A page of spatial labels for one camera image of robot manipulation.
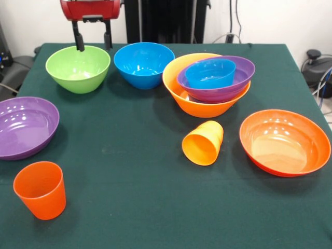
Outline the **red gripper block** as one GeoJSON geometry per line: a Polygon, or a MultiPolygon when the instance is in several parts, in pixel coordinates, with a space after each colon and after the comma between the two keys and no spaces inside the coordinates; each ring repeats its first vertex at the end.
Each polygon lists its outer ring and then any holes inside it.
{"type": "Polygon", "coordinates": [[[77,21],[88,19],[103,20],[105,24],[105,49],[110,50],[113,47],[110,20],[118,18],[120,4],[121,1],[60,1],[65,17],[72,21],[74,39],[78,51],[83,52],[85,47],[77,21]]]}

